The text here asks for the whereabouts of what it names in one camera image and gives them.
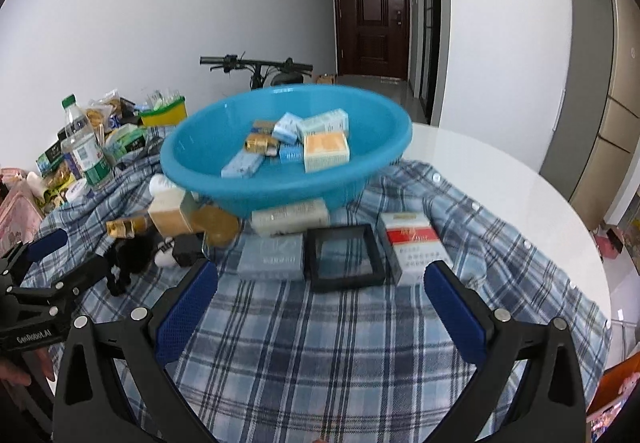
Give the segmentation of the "person left hand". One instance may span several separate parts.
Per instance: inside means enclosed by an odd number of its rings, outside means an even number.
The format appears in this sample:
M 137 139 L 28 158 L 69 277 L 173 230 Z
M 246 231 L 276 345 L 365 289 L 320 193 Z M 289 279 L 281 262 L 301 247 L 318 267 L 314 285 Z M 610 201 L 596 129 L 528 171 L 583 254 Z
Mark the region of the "person left hand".
M 48 348 L 1 357 L 1 384 L 18 409 L 37 406 L 50 413 L 53 406 L 51 383 L 55 381 Z

